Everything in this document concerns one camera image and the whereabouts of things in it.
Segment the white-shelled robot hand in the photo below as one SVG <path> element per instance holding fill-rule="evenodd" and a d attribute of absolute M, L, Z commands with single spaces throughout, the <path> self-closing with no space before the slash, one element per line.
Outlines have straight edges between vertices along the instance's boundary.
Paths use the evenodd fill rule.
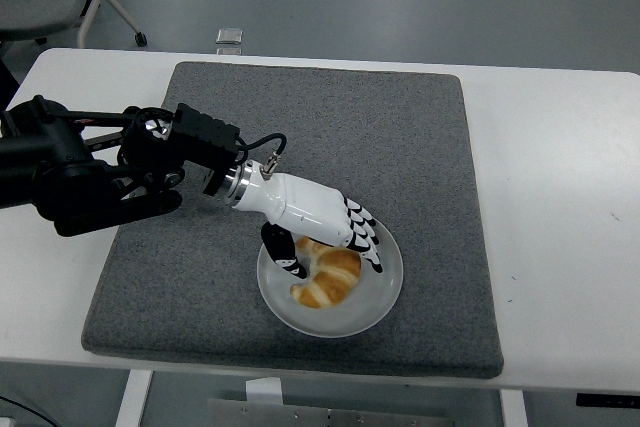
<path fill-rule="evenodd" d="M 378 254 L 376 219 L 339 190 L 290 174 L 265 180 L 252 173 L 233 196 L 234 208 L 259 212 L 284 230 L 316 242 L 351 249 L 366 259 L 375 272 L 383 267 Z"/>

